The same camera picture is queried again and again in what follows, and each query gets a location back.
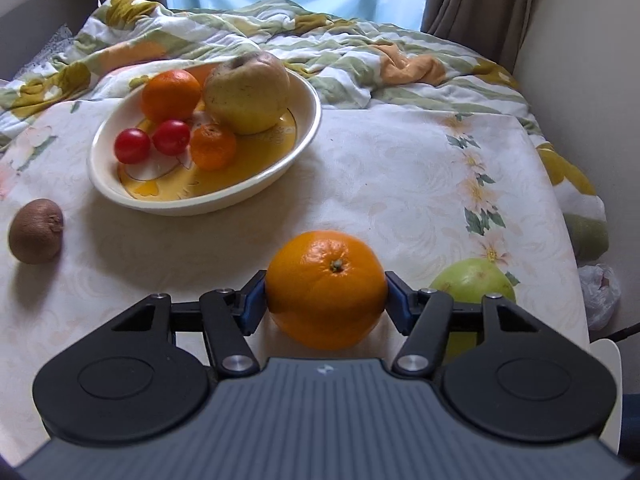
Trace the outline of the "large orange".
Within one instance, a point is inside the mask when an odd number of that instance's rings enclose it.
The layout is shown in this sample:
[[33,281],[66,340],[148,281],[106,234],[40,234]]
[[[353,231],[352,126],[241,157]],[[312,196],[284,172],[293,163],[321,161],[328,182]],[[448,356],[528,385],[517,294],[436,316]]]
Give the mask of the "large orange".
[[378,324],[388,291],[373,250],[337,231],[292,238],[269,263],[265,285],[280,330],[322,351],[352,348],[366,338]]

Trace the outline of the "small mandarin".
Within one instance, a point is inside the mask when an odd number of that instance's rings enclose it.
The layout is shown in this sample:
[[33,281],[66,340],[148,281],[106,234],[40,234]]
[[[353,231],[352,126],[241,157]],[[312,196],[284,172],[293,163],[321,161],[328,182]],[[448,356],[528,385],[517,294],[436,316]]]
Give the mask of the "small mandarin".
[[186,71],[190,73],[201,87],[204,87],[205,81],[210,73],[219,65],[219,62],[211,62],[193,65],[186,68]]
[[217,124],[200,125],[191,134],[190,154],[196,166],[205,171],[228,167],[238,149],[236,135]]

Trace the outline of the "large red tomato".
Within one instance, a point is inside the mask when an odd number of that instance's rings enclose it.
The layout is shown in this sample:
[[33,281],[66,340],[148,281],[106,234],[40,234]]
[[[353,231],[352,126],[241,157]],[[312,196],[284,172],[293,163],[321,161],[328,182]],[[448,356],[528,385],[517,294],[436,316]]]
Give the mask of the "large red tomato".
[[154,148],[160,154],[167,156],[178,156],[182,154],[189,145],[191,139],[191,128],[180,120],[166,120],[157,126],[152,134]]

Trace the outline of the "small red cherry tomato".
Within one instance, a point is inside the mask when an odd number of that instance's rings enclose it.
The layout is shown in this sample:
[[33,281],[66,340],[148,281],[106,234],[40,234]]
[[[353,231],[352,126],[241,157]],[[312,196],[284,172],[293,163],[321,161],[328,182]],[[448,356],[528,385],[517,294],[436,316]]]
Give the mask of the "small red cherry tomato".
[[114,141],[114,155],[124,165],[144,162],[151,153],[152,142],[147,133],[138,128],[122,130]]

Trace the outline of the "green apple right side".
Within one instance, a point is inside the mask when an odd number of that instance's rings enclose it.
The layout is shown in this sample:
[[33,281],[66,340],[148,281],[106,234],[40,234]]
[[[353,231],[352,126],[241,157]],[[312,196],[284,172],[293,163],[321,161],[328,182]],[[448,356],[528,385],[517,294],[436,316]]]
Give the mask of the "green apple right side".
[[[516,301],[514,288],[506,274],[495,263],[481,258],[469,258],[447,266],[434,278],[430,287],[467,304],[479,304],[488,292],[500,292],[502,296]],[[476,330],[455,328],[449,335],[444,363],[473,349],[479,342]]]

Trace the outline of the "white floral bedsheet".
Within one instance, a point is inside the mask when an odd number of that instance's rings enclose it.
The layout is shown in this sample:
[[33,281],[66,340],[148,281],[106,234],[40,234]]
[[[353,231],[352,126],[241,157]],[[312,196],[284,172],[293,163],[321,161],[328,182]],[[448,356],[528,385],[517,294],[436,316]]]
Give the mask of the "white floral bedsheet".
[[576,262],[533,140],[513,117],[378,105],[325,110],[288,172],[233,207],[188,218],[103,198],[86,158],[116,101],[65,102],[20,133],[1,162],[1,223],[39,197],[61,207],[61,255],[1,255],[1,453],[16,464],[46,440],[32,381],[48,359],[152,292],[194,300],[239,287],[292,237],[337,230],[367,243],[412,287],[459,260],[495,257],[521,307],[588,342]]

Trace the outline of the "cream yellow ceramic bowl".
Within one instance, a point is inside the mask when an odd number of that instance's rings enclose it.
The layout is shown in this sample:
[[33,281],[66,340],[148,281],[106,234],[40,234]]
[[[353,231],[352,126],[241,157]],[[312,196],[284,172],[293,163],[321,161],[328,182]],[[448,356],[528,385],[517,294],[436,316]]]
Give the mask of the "cream yellow ceramic bowl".
[[285,113],[249,136],[219,125],[203,103],[185,122],[157,127],[143,115],[143,90],[134,90],[92,140],[93,186],[117,205],[160,216],[206,214],[262,192],[299,159],[321,122],[317,91],[294,72],[288,78]]

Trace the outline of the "white plastic bag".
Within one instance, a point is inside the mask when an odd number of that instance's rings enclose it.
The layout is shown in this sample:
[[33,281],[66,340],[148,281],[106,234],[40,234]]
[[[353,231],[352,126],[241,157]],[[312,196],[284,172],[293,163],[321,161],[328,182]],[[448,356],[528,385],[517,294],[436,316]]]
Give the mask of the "white plastic bag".
[[580,287],[590,332],[603,330],[620,304],[620,282],[613,269],[603,263],[578,269]]

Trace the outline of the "brown kiwi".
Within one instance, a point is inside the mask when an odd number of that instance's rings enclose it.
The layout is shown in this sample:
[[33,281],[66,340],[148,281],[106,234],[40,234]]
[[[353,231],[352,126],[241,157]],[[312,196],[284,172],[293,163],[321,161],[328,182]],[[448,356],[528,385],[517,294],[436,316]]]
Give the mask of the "brown kiwi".
[[64,217],[57,203],[38,198],[23,206],[9,229],[10,252],[21,263],[52,261],[62,248]]

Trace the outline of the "large yellowish apple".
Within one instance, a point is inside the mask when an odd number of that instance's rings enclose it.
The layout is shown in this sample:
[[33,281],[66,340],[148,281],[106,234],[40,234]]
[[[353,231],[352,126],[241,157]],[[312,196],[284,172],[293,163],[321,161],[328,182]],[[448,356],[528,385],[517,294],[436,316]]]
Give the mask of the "large yellowish apple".
[[213,68],[203,86],[206,113],[236,134],[255,134],[277,125],[288,109],[290,77],[266,51],[248,52]]

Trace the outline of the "small mandarin in bowl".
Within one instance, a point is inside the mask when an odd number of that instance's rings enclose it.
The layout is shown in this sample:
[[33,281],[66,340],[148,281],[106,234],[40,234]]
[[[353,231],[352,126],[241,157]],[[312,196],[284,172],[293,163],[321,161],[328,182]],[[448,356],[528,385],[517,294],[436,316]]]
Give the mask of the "small mandarin in bowl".
[[204,87],[205,81],[210,73],[219,65],[219,62],[211,62],[193,65],[186,68],[186,71],[190,73],[201,87]]

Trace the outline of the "striped floral duvet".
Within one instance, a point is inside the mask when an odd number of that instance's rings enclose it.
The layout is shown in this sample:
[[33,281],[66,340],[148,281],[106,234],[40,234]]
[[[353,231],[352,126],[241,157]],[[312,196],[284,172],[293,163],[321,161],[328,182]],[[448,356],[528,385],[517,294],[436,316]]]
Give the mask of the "striped floral duvet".
[[153,75],[265,50],[306,79],[329,106],[375,104],[442,110],[456,143],[472,142],[462,120],[509,115],[532,138],[564,216],[575,257],[608,250],[604,203],[589,179],[541,132],[518,83],[499,64],[425,32],[314,13],[290,0],[231,11],[173,11],[149,0],[106,0],[61,51],[1,87],[1,189],[48,146],[34,122],[51,106],[122,98]]

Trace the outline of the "grey patterned pillow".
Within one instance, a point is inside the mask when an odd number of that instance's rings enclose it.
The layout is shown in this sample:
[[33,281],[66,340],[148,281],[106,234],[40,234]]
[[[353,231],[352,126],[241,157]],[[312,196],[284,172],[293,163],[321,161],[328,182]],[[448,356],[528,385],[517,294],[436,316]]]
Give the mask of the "grey patterned pillow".
[[14,75],[15,78],[25,74],[32,73],[36,68],[46,64],[52,56],[64,52],[74,43],[74,34],[67,26],[63,24],[56,30],[53,36],[44,44],[35,56],[22,66]]

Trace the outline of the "right brown curtain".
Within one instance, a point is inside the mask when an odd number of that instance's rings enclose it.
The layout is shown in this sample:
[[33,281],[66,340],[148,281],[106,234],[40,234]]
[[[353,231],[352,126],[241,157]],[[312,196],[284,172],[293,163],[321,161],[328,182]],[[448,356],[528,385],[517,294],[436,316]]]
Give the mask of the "right brown curtain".
[[421,30],[514,70],[534,0],[425,0]]

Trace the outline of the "grey headboard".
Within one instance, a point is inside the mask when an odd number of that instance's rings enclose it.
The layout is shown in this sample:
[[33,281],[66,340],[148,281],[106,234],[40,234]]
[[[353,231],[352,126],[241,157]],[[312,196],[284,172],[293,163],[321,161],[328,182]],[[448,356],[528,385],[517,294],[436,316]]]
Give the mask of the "grey headboard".
[[1,18],[1,78],[9,79],[66,25],[77,34],[99,0],[27,0]]

